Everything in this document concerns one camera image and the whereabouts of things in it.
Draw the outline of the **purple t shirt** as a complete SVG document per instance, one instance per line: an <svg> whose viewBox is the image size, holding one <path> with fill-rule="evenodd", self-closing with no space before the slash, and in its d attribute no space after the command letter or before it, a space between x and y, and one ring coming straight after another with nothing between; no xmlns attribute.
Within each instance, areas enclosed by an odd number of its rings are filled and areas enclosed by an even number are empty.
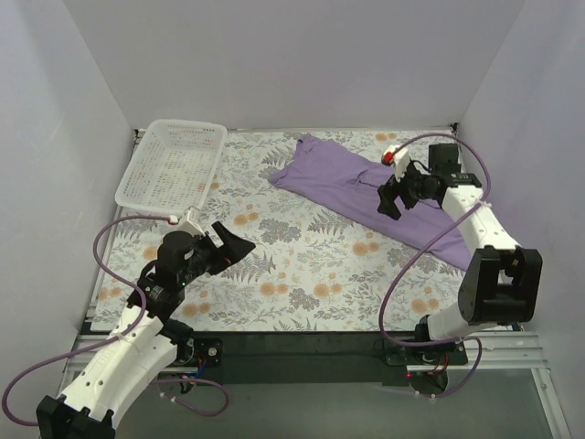
<svg viewBox="0 0 585 439"><path fill-rule="evenodd" d="M333 140L307 134L297 141L292 162L272 173L275 187L308 198L349 220L416 249L453 224L437 207L423 203L393 220L378 212L378 187L394 171L347 150Z"/></svg>

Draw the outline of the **white plastic basket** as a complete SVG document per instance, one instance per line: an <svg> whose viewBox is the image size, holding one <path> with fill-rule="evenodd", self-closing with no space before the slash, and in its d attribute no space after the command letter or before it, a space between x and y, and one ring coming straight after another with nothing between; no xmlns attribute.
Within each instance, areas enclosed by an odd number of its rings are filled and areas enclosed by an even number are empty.
<svg viewBox="0 0 585 439"><path fill-rule="evenodd" d="M146 129L115 192L118 206L180 215L204 206L228 136L215 123L159 119Z"/></svg>

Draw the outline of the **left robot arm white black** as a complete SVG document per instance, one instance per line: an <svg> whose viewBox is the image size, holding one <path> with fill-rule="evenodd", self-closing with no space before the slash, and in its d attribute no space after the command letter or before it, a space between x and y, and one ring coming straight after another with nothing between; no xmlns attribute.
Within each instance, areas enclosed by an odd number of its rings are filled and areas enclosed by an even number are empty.
<svg viewBox="0 0 585 439"><path fill-rule="evenodd" d="M219 245L192 224L166 233L105 345L58 397L47 396L37 406L41 437L113 438L132 403L163 369L195 360L193 329L172 318L186 287L201 275L224 272L255 248L220 222L212 228Z"/></svg>

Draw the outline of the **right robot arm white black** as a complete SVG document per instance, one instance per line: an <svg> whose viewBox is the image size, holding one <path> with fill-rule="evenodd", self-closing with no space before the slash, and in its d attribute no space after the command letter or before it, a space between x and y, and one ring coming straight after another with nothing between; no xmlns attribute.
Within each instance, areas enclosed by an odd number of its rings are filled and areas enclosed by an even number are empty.
<svg viewBox="0 0 585 439"><path fill-rule="evenodd" d="M381 156L394 174L378 188L378 212L398 220L397 202L413 209L433 200L452 219L472 258L455 303L425 316L399 339L385 338L402 348L444 351L478 330L532 319L543 260L539 251L521 246L500 224L486 197L487 179L465 173L454 143L429 147L429 169L420 172L405 145L392 145Z"/></svg>

